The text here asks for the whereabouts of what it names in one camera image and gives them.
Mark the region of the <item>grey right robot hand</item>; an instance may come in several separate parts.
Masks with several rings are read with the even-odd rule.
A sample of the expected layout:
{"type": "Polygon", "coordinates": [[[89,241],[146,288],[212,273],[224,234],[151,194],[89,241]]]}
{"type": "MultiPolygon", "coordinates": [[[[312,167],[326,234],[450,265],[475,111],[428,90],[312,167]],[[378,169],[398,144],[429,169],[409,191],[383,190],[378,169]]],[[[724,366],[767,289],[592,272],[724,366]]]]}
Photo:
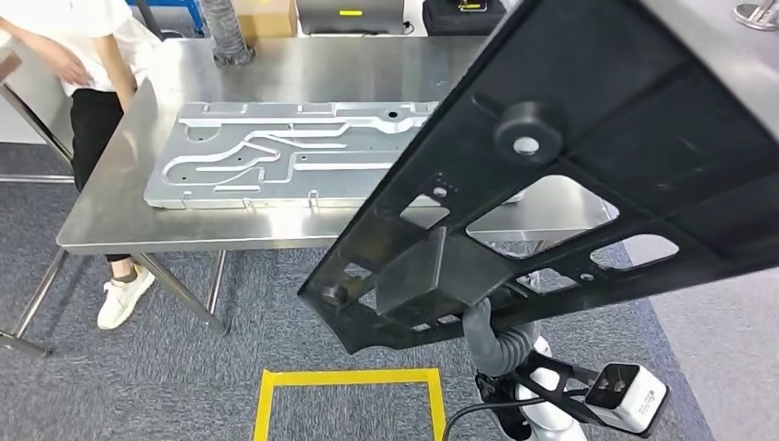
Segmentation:
{"type": "Polygon", "coordinates": [[[497,339],[491,328],[489,299],[485,298],[464,311],[462,329],[475,368],[483,374],[496,376],[494,347],[497,339]]]}

